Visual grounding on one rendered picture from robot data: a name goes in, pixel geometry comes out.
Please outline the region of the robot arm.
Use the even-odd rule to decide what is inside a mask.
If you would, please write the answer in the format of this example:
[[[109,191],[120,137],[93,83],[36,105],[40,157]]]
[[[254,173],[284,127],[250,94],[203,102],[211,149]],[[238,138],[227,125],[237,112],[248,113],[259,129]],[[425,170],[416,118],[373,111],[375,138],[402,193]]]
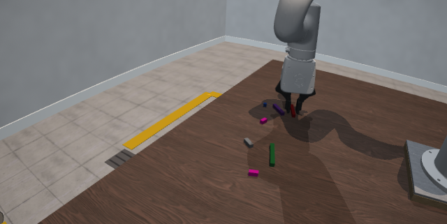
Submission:
[[[315,58],[321,6],[313,0],[279,0],[275,36],[287,43],[286,52],[299,60]],[[420,165],[429,180],[447,192],[447,136],[440,149],[423,153]]]

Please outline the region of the purple rod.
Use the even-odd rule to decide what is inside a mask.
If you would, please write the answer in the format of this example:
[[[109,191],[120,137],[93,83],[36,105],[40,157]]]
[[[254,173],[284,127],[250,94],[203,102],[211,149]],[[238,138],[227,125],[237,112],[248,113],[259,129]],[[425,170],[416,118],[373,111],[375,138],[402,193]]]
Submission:
[[[280,113],[281,116],[284,116],[284,111],[275,103],[273,104],[273,108]]]

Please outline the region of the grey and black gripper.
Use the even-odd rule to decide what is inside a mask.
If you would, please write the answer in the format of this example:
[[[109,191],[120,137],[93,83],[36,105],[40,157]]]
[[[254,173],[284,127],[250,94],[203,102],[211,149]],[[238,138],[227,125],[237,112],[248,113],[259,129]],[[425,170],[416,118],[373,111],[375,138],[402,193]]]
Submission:
[[[300,63],[301,62],[301,63]],[[302,103],[310,96],[316,95],[314,85],[316,62],[313,59],[299,60],[285,56],[281,77],[275,91],[286,99],[285,110],[290,113],[291,93],[301,94],[296,103],[296,114],[302,109]],[[287,92],[287,93],[286,93]]]

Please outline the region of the green rod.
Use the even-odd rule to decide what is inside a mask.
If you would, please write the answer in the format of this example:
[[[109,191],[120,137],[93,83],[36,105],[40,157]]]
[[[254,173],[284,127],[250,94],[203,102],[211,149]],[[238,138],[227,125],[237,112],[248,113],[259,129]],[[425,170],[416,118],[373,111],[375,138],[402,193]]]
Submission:
[[[274,143],[270,143],[270,167],[274,167]]]

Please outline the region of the grey rod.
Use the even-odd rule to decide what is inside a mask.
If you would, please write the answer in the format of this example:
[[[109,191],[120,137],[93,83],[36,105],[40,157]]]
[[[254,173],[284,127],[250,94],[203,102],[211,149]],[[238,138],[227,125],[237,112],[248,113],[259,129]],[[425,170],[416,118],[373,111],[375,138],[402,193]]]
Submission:
[[[244,143],[249,147],[249,148],[253,148],[254,144],[250,141],[249,138],[244,138]]]

